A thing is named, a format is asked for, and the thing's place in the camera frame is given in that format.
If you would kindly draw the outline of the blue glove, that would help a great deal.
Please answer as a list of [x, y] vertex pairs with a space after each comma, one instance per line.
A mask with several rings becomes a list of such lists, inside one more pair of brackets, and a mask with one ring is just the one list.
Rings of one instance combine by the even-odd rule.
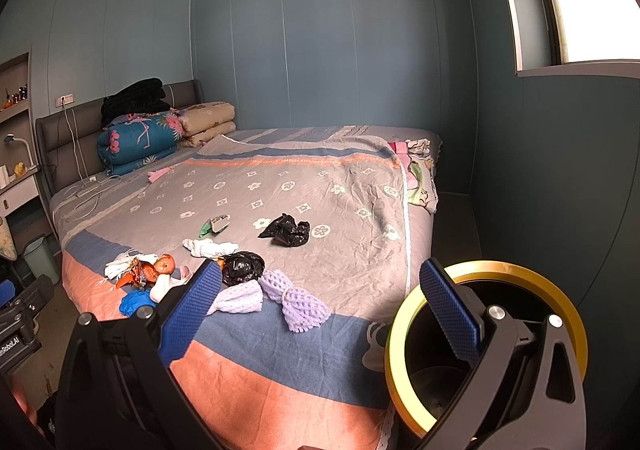
[[140, 307], [154, 308], [156, 304], [151, 300], [149, 290], [134, 290], [126, 293], [119, 304], [119, 312], [126, 316], [132, 316]]

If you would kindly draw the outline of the orange peel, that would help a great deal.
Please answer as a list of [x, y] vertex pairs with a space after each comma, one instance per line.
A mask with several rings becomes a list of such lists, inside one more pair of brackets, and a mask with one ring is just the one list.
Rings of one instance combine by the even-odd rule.
[[153, 267], [159, 275], [171, 275], [175, 268], [175, 259], [170, 254], [163, 254], [153, 264]]
[[132, 285], [137, 289], [144, 289], [146, 287], [152, 287], [158, 278], [158, 272], [154, 265], [140, 261], [135, 257], [127, 269], [118, 277], [116, 281], [117, 288], [123, 288], [125, 285]]

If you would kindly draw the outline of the yellow rimmed black trash bin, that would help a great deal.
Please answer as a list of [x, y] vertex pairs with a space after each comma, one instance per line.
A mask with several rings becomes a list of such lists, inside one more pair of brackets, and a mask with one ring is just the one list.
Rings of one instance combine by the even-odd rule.
[[[572, 301], [536, 271], [497, 261], [471, 261], [446, 268], [460, 285], [473, 289], [484, 304], [495, 299], [515, 318], [542, 321], [561, 317], [572, 341], [579, 373], [586, 374], [587, 334]], [[436, 423], [471, 367], [454, 355], [445, 334], [413, 288], [401, 303], [385, 348], [385, 378], [402, 422], [423, 437]]]

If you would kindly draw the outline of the white foam net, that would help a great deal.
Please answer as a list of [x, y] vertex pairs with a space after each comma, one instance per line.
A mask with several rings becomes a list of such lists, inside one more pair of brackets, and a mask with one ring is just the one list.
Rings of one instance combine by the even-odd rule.
[[262, 310], [262, 287], [256, 280], [250, 280], [220, 291], [207, 311], [213, 313], [249, 314]]

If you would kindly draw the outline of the crumpled white tissue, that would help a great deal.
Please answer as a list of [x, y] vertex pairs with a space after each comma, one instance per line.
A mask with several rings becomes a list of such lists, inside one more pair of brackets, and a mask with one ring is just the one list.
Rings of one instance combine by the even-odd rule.
[[217, 243], [213, 239], [183, 239], [182, 246], [192, 257], [198, 259], [219, 259], [239, 250], [239, 246], [235, 243]]

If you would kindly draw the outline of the shiny black plastic bag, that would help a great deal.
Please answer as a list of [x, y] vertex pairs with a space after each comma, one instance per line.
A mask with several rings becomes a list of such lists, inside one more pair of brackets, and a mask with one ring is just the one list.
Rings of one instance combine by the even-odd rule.
[[254, 252], [239, 251], [218, 257], [217, 264], [221, 270], [222, 282], [227, 287], [240, 285], [262, 277], [265, 261]]

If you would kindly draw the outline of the green small waste bin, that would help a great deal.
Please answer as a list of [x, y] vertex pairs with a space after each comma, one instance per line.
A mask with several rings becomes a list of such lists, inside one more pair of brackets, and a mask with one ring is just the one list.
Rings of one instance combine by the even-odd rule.
[[26, 244], [23, 251], [25, 262], [35, 278], [48, 277], [54, 285], [60, 281], [60, 270], [49, 248], [47, 237], [40, 235]]

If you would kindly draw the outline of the white crumpled paper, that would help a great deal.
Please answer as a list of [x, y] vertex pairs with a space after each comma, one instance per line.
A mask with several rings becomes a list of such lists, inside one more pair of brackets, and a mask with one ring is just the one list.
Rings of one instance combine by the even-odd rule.
[[159, 258], [156, 254], [142, 254], [135, 251], [120, 253], [111, 262], [105, 264], [104, 276], [108, 280], [118, 279], [129, 268], [134, 259], [154, 264]]

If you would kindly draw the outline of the crumpled black plastic bag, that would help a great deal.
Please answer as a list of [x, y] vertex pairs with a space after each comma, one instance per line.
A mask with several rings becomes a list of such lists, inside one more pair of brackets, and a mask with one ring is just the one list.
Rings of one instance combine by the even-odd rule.
[[282, 213], [274, 219], [259, 235], [262, 239], [271, 239], [273, 243], [287, 248], [297, 248], [308, 242], [310, 224], [305, 221], [296, 222], [295, 218]]

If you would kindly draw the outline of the grey bedside shelf unit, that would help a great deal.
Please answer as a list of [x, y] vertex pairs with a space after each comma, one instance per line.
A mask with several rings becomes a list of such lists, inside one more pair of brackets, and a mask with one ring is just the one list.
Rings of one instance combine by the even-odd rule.
[[30, 56], [22, 53], [1, 62], [1, 215], [12, 233], [38, 221], [38, 175]]

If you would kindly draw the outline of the pink cloth piece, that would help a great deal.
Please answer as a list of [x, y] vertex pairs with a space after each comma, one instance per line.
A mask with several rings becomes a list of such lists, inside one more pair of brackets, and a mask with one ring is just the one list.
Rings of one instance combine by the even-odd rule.
[[172, 170], [174, 170], [174, 168], [172, 166], [166, 166], [163, 167], [163, 169], [158, 169], [155, 171], [149, 171], [148, 172], [148, 181], [150, 184], [155, 183], [156, 181], [158, 181], [160, 179], [160, 177], [163, 177], [164, 175], [170, 173]]

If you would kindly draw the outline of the grey patterned bed cover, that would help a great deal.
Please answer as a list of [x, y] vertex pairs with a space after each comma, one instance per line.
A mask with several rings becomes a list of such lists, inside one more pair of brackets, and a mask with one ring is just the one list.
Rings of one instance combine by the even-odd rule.
[[[150, 184], [137, 170], [94, 199], [58, 192], [62, 285], [78, 311], [119, 317], [124, 291], [104, 276], [118, 254], [170, 254], [206, 219], [228, 214], [214, 236], [262, 257], [331, 309], [319, 328], [294, 333], [282, 308], [208, 316], [170, 370], [208, 428], [230, 449], [389, 449], [395, 413], [383, 371], [390, 322], [430, 256], [433, 218], [408, 202], [407, 175], [390, 134], [341, 132], [217, 137], [160, 161], [174, 170]], [[282, 213], [310, 224], [306, 244], [258, 235]]]

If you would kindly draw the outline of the floral sheet at bed corner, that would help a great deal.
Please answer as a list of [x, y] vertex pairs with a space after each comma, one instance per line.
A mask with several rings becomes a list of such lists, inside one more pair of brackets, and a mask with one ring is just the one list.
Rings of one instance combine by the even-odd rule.
[[417, 207], [423, 207], [435, 214], [438, 195], [435, 186], [435, 160], [432, 156], [432, 142], [428, 138], [391, 141], [395, 152], [407, 175], [407, 199]]

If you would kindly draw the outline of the teal floral folded quilt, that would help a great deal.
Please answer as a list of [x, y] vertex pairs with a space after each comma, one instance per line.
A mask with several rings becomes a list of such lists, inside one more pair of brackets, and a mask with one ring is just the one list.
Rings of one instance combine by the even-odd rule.
[[124, 175], [172, 155], [182, 135], [170, 111], [123, 115], [99, 134], [96, 151], [107, 175]]

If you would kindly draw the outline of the beige folded quilt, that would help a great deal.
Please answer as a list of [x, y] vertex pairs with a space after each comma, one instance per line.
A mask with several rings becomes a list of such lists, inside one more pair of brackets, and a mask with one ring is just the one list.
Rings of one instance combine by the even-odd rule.
[[226, 102], [202, 103], [180, 111], [182, 137], [178, 145], [184, 148], [201, 147], [219, 135], [236, 130], [235, 108]]

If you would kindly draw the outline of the dark grey bed headboard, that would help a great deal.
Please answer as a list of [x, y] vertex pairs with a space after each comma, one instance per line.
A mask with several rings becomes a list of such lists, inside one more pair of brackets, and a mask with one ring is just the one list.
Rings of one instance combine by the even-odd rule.
[[104, 170], [96, 152], [103, 100], [65, 106], [35, 120], [38, 160], [51, 196]]

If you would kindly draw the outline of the black clothing pile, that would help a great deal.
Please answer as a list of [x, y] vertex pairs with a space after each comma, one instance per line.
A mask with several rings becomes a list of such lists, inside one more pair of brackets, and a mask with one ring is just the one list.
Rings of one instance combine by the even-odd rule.
[[107, 127], [116, 118], [129, 114], [153, 114], [170, 109], [165, 102], [163, 82], [159, 78], [143, 79], [103, 98], [101, 126]]

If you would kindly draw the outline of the window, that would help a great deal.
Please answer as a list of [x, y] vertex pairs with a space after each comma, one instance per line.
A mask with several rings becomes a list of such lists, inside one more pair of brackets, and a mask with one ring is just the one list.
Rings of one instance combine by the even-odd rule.
[[506, 0], [520, 77], [639, 75], [639, 0]]

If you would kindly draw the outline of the wall power socket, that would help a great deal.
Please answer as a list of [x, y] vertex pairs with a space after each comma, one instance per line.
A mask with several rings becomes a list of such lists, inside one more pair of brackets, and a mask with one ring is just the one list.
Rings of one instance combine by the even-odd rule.
[[74, 101], [75, 101], [74, 94], [62, 95], [62, 96], [58, 97], [57, 99], [55, 99], [55, 107], [56, 108], [62, 108], [62, 107], [65, 107], [67, 105], [72, 104]]

